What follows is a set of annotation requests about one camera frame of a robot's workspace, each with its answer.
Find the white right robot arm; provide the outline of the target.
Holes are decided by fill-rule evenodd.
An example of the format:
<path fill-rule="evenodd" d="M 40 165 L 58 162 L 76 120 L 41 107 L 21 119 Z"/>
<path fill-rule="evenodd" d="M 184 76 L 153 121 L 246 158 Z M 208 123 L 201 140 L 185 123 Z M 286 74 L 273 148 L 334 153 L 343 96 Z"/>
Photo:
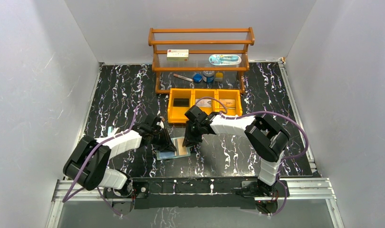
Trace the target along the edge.
<path fill-rule="evenodd" d="M 183 145 L 190 147 L 202 142 L 205 134 L 230 134 L 247 139 L 261 158 L 259 183 L 272 186 L 277 181 L 278 169 L 290 134 L 271 114 L 245 116 L 207 114 L 194 105 L 185 113 L 187 117 Z"/>

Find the tan printed card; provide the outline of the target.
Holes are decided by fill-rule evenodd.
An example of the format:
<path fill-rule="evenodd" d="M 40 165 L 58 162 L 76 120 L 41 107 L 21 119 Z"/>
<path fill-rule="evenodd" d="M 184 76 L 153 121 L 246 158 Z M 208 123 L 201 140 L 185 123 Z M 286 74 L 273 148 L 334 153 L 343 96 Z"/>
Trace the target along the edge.
<path fill-rule="evenodd" d="M 235 100 L 235 99 L 220 99 L 220 102 L 221 102 L 227 109 L 235 109 L 235 108 L 236 108 L 236 100 Z"/>

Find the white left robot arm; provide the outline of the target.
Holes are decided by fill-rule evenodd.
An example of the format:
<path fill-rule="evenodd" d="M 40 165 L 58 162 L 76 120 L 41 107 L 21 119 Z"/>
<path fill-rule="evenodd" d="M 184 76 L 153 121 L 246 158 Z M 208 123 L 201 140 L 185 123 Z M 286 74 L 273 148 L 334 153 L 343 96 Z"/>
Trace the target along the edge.
<path fill-rule="evenodd" d="M 84 136 L 65 163 L 63 173 L 86 190 L 98 187 L 128 189 L 132 184 L 131 177 L 108 168 L 108 162 L 126 151 L 150 145 L 158 151 L 177 150 L 161 117 L 153 114 L 114 136 L 98 139 Z"/>

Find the orange three-compartment bin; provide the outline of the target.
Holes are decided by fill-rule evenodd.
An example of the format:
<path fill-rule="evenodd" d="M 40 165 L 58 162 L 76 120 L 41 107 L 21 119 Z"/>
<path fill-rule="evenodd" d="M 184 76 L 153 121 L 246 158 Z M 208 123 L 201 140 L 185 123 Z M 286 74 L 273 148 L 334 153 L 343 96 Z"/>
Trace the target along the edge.
<path fill-rule="evenodd" d="M 168 122 L 184 124 L 188 120 L 184 115 L 195 103 L 206 114 L 224 111 L 227 115 L 241 116 L 241 94 L 230 89 L 181 89 L 170 90 L 167 109 Z"/>

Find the green card holder wallet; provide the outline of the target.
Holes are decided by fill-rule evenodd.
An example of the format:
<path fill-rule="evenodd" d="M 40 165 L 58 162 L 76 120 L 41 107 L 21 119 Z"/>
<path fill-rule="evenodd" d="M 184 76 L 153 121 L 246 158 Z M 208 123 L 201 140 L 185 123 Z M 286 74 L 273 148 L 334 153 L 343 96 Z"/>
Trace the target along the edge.
<path fill-rule="evenodd" d="M 173 143 L 174 143 L 174 145 L 175 145 L 174 140 L 176 138 L 177 137 L 171 138 Z M 156 158 L 157 158 L 157 160 L 168 160 L 168 159 L 176 159 L 177 157 L 176 157 L 176 152 L 159 151 L 159 152 L 156 153 Z"/>

